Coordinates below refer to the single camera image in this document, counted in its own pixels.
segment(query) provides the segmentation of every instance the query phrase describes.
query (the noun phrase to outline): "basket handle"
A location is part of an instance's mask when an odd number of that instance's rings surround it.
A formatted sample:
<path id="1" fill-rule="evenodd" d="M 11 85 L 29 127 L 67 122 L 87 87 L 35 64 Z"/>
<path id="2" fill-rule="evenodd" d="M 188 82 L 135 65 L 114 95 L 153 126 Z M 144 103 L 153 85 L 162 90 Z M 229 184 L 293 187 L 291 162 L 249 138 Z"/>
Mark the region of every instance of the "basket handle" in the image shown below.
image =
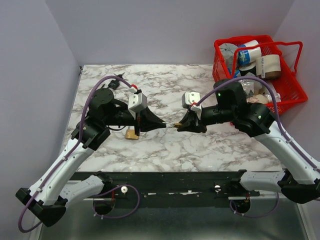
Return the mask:
<path id="1" fill-rule="evenodd" d="M 297 66 L 298 66 L 298 62 L 299 62 L 301 51 L 302 51 L 302 47 L 303 47 L 302 41 L 292 41 L 292 42 L 273 41 L 273 42 L 259 43 L 258 45 L 255 45 L 255 46 L 246 46 L 246 47 L 237 48 L 234 51 L 234 55 L 233 55 L 233 66 L 232 66 L 231 77 L 233 77 L 235 75 L 237 54 L 238 54 L 239 51 L 250 50 L 250 49 L 255 49 L 257 47 L 265 47 L 265 46 L 272 46 L 272 45 L 284 45 L 284 46 L 299 45 L 299 50 L 298 50 L 298 53 L 296 55 L 296 59 L 295 59 L 294 67 L 293 67 L 294 68 L 294 74 L 297 74 Z"/>

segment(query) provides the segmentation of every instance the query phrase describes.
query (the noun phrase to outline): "plastic bottle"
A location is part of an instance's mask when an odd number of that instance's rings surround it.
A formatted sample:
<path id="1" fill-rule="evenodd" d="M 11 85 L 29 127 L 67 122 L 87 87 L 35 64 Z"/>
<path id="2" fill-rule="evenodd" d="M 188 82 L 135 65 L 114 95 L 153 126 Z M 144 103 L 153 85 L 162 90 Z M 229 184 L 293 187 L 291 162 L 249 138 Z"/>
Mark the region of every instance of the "plastic bottle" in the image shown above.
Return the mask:
<path id="1" fill-rule="evenodd" d="M 270 100 L 270 103 L 272 102 L 272 98 L 271 98 L 271 95 L 270 94 L 263 94 L 263 96 L 267 97 L 268 99 L 271 99 Z M 281 96 L 279 93 L 275 94 L 275 101 L 278 103 L 278 102 L 281 102 Z"/>
<path id="2" fill-rule="evenodd" d="M 272 102 L 271 96 L 263 96 L 262 94 L 258 94 L 246 99 L 247 103 L 261 103 L 261 104 L 268 104 Z"/>

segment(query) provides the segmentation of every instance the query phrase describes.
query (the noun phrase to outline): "yellow object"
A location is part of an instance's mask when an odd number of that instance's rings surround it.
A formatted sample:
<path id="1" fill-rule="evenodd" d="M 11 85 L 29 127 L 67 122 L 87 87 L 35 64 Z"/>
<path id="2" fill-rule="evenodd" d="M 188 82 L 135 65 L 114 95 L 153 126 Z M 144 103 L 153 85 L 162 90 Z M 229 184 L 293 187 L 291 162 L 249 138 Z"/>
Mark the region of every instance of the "yellow object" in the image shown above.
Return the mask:
<path id="1" fill-rule="evenodd" d="M 125 132 L 125 139 L 138 140 L 139 136 L 135 134 L 134 129 L 127 129 Z"/>
<path id="2" fill-rule="evenodd" d="M 176 122 L 173 127 L 178 129 L 181 126 L 182 126 L 182 123 Z"/>

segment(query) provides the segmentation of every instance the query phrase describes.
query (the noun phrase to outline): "black joint housing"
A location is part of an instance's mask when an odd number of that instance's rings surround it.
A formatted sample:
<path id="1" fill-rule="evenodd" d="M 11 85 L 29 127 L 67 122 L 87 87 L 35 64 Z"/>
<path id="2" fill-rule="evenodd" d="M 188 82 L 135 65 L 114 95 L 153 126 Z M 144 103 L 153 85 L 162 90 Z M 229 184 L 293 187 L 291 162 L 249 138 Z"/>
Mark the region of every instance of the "black joint housing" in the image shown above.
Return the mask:
<path id="1" fill-rule="evenodd" d="M 288 170 L 285 171 L 283 179 L 278 181 L 283 195 L 298 204 L 305 204 L 320 197 L 320 180 L 316 179 L 314 183 L 297 183 Z"/>
<path id="2" fill-rule="evenodd" d="M 256 137 L 270 133 L 270 126 L 276 119 L 274 113 L 262 103 L 248 103 L 248 111 L 240 114 L 232 124 L 236 129 Z"/>
<path id="3" fill-rule="evenodd" d="M 16 194 L 16 198 L 24 205 L 30 200 L 30 190 L 20 188 Z M 66 212 L 66 202 L 68 200 L 59 196 L 54 205 L 44 206 L 41 201 L 33 200 L 28 209 L 47 227 L 51 227 L 57 223 Z"/>
<path id="4" fill-rule="evenodd" d="M 223 79 L 217 81 L 213 88 L 229 81 L 230 79 Z M 247 109 L 246 93 L 240 82 L 232 82 L 215 93 L 216 100 L 220 109 L 235 110 L 236 113 L 243 113 Z"/>

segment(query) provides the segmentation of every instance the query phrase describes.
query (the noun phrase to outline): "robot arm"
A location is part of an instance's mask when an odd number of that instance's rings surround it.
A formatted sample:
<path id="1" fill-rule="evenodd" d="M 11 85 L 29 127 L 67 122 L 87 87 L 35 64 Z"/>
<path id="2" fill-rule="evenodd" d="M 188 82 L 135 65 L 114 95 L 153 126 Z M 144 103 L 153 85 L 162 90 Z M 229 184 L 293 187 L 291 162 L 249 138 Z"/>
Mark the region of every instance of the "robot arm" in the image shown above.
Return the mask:
<path id="1" fill-rule="evenodd" d="M 110 189 L 115 187 L 112 180 L 102 172 L 97 172 L 75 185 L 65 186 L 78 167 L 110 136 L 109 125 L 134 126 L 136 135 L 166 128 L 166 123 L 149 110 L 147 97 L 140 90 L 130 94 L 127 105 L 114 99 L 110 89 L 100 88 L 95 91 L 88 108 L 81 143 L 65 157 L 78 142 L 78 123 L 66 147 L 46 173 L 29 189 L 20 188 L 16 193 L 16 197 L 47 227 L 54 225 L 71 204 L 99 194 L 106 185 L 109 185 L 107 187 Z"/>
<path id="2" fill-rule="evenodd" d="M 218 81 L 214 84 L 214 88 L 226 81 Z M 314 160 L 285 130 L 290 140 L 283 136 L 275 121 L 275 115 L 268 107 L 261 103 L 247 103 L 239 82 L 230 83 L 217 91 L 216 98 L 217 105 L 201 108 L 194 104 L 200 100 L 198 93 L 185 94 L 182 105 L 188 108 L 188 111 L 180 121 L 178 132 L 204 133 L 208 125 L 231 122 L 235 128 L 265 145 L 287 168 L 279 172 L 246 171 L 240 180 L 240 184 L 246 190 L 282 192 L 288 199 L 300 204 L 320 197 L 318 161 Z M 316 167 L 313 167 L 297 150 L 305 154 L 307 160 Z"/>
<path id="3" fill-rule="evenodd" d="M 214 87 L 223 83 L 223 80 L 219 81 Z M 115 187 L 112 179 L 103 172 L 97 172 L 73 186 L 66 186 L 78 167 L 109 137 L 109 125 L 134 126 L 136 135 L 167 127 L 162 119 L 149 110 L 147 97 L 140 90 L 134 89 L 131 93 L 127 105 L 114 99 L 113 92 L 107 88 L 96 90 L 88 105 L 89 111 L 84 122 L 81 122 L 84 123 L 83 132 L 80 131 L 81 124 L 78 124 L 65 149 L 48 171 L 30 188 L 20 188 L 16 193 L 16 197 L 25 207 L 47 227 L 54 225 L 71 204 L 97 195 L 103 189 L 110 190 Z M 221 88 L 216 92 L 216 96 L 217 105 L 202 108 L 201 105 L 196 105 L 200 100 L 199 93 L 185 93 L 182 106 L 187 109 L 187 113 L 175 125 L 177 131 L 205 133 L 208 125 L 231 122 L 241 132 L 269 148 L 287 167 L 286 170 L 278 172 L 244 172 L 237 182 L 244 191 L 282 192 L 288 199 L 300 204 L 320 197 L 318 162 L 294 139 L 287 140 L 282 135 L 275 115 L 265 105 L 247 103 L 242 85 L 238 82 Z M 307 159 L 302 157 L 297 149 L 304 153 Z"/>

